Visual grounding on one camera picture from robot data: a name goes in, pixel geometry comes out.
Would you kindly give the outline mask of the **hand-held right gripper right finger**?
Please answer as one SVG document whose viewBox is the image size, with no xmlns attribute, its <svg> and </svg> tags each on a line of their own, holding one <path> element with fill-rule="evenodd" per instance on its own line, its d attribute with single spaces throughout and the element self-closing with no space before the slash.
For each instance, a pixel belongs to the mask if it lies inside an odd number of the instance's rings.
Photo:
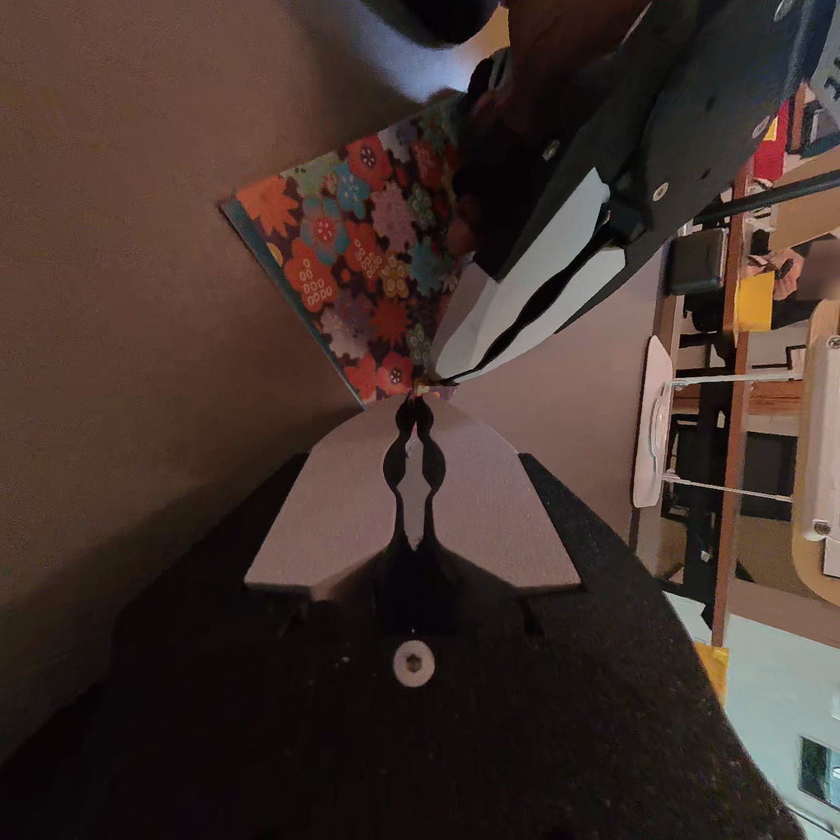
<svg viewBox="0 0 840 840">
<path fill-rule="evenodd" d="M 522 593 L 578 589 L 581 577 L 514 447 L 451 402 L 423 402 L 444 457 L 432 502 L 443 547 Z"/>
</svg>

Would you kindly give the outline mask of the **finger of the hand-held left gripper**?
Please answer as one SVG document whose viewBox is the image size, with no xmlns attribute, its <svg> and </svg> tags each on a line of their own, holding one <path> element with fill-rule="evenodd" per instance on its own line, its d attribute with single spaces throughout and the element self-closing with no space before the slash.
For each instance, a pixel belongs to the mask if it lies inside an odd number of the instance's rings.
<svg viewBox="0 0 840 840">
<path fill-rule="evenodd" d="M 549 293 L 539 289 L 545 282 L 555 283 L 561 271 L 572 275 L 599 249 L 614 246 L 612 234 L 606 228 L 610 188 L 596 169 L 590 169 L 572 194 L 563 202 L 542 232 L 533 240 L 517 263 L 501 279 L 493 279 L 474 259 L 463 271 L 456 291 L 451 297 L 444 318 L 437 329 L 430 356 L 430 375 L 447 381 L 447 341 L 475 307 L 486 288 L 525 292 L 536 290 L 530 302 L 514 322 L 512 328 L 491 346 L 501 350 L 511 340 L 513 331 L 535 318 L 548 306 Z"/>
<path fill-rule="evenodd" d="M 535 318 L 527 316 L 528 323 L 515 328 L 510 342 L 501 350 L 492 350 L 491 346 L 513 327 L 537 291 L 484 289 L 468 317 L 447 341 L 447 381 L 467 382 L 535 349 L 603 291 L 625 264 L 622 248 L 606 246 L 572 275 L 568 274 L 568 266 L 558 275 L 557 282 L 547 281 L 539 289 L 549 293 L 549 305 L 539 305 L 541 312 Z"/>
</svg>

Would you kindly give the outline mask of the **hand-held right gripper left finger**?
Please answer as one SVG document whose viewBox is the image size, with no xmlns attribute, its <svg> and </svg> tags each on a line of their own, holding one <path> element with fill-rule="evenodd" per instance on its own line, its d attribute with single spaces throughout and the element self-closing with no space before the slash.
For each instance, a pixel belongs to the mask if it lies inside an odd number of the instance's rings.
<svg viewBox="0 0 840 840">
<path fill-rule="evenodd" d="M 385 481 L 405 395 L 373 404 L 321 439 L 282 503 L 245 585 L 256 591 L 337 596 L 383 551 L 395 530 L 396 496 Z"/>
</svg>

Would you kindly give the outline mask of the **dark flower origami paper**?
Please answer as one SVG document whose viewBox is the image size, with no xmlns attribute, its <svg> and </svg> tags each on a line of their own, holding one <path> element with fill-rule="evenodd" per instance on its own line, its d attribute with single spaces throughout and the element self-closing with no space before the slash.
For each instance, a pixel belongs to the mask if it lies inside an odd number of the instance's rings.
<svg viewBox="0 0 840 840">
<path fill-rule="evenodd" d="M 361 406 L 428 381 L 435 334 L 467 266 L 446 248 L 463 97 L 219 206 Z"/>
</svg>

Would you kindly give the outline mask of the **small yellow object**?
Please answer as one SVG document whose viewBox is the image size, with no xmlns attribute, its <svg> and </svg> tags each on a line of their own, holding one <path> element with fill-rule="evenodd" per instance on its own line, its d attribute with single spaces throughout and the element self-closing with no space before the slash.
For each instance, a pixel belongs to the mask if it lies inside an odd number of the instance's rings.
<svg viewBox="0 0 840 840">
<path fill-rule="evenodd" d="M 774 283 L 773 270 L 740 279 L 734 303 L 733 331 L 735 333 L 771 331 Z"/>
</svg>

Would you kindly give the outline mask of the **instruction sheet board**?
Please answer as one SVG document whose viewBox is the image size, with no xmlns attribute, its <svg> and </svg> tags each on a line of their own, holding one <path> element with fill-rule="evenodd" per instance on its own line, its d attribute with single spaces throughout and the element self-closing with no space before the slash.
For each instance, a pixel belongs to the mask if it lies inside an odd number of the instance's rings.
<svg viewBox="0 0 840 840">
<path fill-rule="evenodd" d="M 839 606 L 839 303 L 809 322 L 803 370 L 791 555 L 800 580 Z"/>
</svg>

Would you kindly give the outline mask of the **black table frame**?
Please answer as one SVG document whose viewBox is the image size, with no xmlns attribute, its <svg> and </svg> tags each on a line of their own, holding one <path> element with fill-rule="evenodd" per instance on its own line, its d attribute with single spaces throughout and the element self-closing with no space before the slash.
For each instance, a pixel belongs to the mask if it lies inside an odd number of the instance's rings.
<svg viewBox="0 0 840 840">
<path fill-rule="evenodd" d="M 835 169 L 788 185 L 776 186 L 760 193 L 732 198 L 729 202 L 719 203 L 711 209 L 701 212 L 693 219 L 693 223 L 713 225 L 727 218 L 750 213 L 762 207 L 772 207 L 776 204 L 824 193 L 838 187 L 839 170 Z"/>
</svg>

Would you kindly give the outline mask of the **white flat base plate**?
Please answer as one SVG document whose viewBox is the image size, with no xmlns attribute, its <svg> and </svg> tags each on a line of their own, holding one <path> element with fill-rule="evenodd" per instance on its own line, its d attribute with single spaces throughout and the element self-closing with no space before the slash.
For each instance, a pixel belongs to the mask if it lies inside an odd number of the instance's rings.
<svg viewBox="0 0 840 840">
<path fill-rule="evenodd" d="M 647 345 L 633 470 L 636 509 L 652 508 L 660 502 L 667 470 L 675 380 L 669 352 L 654 335 Z"/>
</svg>

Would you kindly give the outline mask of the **wooden shelf frame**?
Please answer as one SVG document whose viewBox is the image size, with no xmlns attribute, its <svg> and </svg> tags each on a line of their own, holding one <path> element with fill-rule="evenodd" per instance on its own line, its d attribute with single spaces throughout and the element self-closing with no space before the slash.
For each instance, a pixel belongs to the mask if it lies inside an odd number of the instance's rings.
<svg viewBox="0 0 840 840">
<path fill-rule="evenodd" d="M 737 335 L 743 328 L 736 323 L 737 315 L 727 317 L 727 300 L 729 293 L 735 294 L 748 270 L 778 274 L 787 263 L 791 263 L 782 278 L 785 296 L 773 300 L 770 310 L 772 329 L 805 320 L 819 300 L 814 297 L 795 303 L 795 284 L 787 283 L 788 278 L 798 280 L 808 247 L 796 245 L 772 252 L 772 229 L 756 226 L 753 222 L 753 216 L 758 215 L 761 224 L 768 224 L 776 205 L 754 206 L 735 215 L 723 213 L 723 207 L 732 200 L 761 196 L 774 189 L 773 181 L 758 178 L 754 173 L 755 165 L 763 161 L 763 147 L 764 143 L 761 143 L 750 163 L 746 164 L 745 176 L 737 177 L 732 189 L 727 192 L 728 200 L 717 197 L 701 212 L 703 217 L 713 215 L 714 218 L 706 219 L 700 230 L 692 234 L 699 243 L 717 241 L 722 234 L 727 235 L 722 280 L 713 287 L 710 281 L 704 286 L 698 282 L 693 286 L 686 283 L 677 286 L 673 278 L 668 279 L 669 291 L 673 295 L 678 291 L 686 292 L 682 315 L 690 319 L 694 329 L 693 333 L 680 336 L 679 347 L 714 349 L 723 362 L 719 375 L 736 373 Z M 671 586 L 684 597 L 702 604 L 700 615 L 710 630 L 714 627 L 718 602 L 721 518 L 726 507 L 734 508 L 740 500 L 737 493 L 719 490 L 718 487 L 726 484 L 732 400 L 746 387 L 746 382 L 697 384 L 696 411 L 674 414 L 668 428 L 666 466 L 674 466 L 678 477 L 695 483 L 666 482 L 663 486 L 660 516 L 676 522 L 686 533 L 686 546 L 681 557 L 683 582 Z"/>
</svg>

